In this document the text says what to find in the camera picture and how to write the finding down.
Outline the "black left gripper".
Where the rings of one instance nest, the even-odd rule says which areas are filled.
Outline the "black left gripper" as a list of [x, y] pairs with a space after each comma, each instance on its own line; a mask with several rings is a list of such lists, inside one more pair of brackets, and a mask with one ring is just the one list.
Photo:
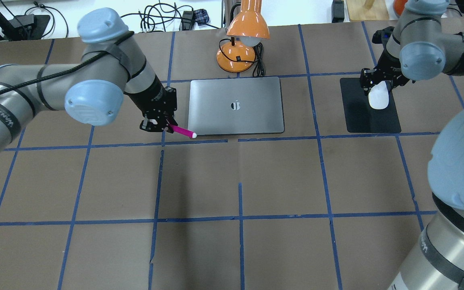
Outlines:
[[155, 83], [140, 93], [130, 93], [129, 97], [143, 115], [140, 130], [172, 133], [173, 127], [178, 126], [174, 119], [177, 110], [176, 88]]

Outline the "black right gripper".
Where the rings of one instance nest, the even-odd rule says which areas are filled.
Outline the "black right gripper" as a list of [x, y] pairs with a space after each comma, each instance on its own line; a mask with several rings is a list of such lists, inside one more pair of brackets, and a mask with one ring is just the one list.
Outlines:
[[374, 68], [362, 68], [359, 82], [365, 96], [368, 96], [374, 86], [385, 81], [388, 94], [398, 86], [405, 86], [410, 79], [402, 73], [401, 61], [383, 52]]

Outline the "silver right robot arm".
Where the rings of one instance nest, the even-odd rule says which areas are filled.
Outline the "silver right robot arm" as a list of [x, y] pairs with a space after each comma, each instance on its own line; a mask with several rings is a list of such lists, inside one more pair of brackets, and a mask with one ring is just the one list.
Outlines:
[[[442, 32], [447, 0], [409, 0], [379, 62], [361, 71], [360, 85], [373, 109], [407, 81], [444, 73], [464, 77], [464, 32]], [[437, 213], [420, 233], [389, 285], [390, 290], [464, 290], [464, 110], [440, 132], [427, 177]]]

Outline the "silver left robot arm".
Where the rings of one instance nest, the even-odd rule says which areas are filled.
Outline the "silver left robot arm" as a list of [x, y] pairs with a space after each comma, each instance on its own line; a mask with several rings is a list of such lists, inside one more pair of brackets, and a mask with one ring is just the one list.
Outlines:
[[99, 8], [78, 23], [87, 45], [80, 64], [0, 66], [0, 152], [42, 111], [83, 124], [112, 123], [125, 96], [140, 110], [140, 129], [173, 132], [176, 90], [162, 85], [120, 15]]

